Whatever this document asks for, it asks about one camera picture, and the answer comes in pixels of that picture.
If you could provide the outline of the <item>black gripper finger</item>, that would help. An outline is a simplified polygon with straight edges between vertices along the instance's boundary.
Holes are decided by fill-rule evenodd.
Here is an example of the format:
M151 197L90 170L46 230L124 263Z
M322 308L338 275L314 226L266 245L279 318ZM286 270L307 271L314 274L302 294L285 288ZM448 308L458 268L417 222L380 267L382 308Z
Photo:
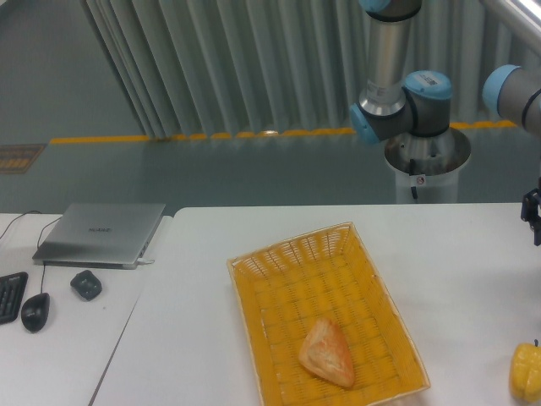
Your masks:
M522 197L521 219L527 222L533 232L533 243L540 246L540 179L538 187Z

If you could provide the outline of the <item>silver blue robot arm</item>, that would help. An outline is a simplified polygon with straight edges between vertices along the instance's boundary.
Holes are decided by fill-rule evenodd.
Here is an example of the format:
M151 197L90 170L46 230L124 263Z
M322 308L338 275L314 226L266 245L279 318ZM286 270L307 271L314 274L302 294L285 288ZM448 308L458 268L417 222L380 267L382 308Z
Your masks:
M540 1L480 2L540 56ZM402 75L407 36L422 1L359 3L371 22L366 86L350 106L353 129L367 144L386 141L398 203L455 202L471 145L451 128L451 81L433 70ZM540 73L498 67L486 79L482 98L491 112L540 138ZM520 218L540 246L540 177L522 197Z

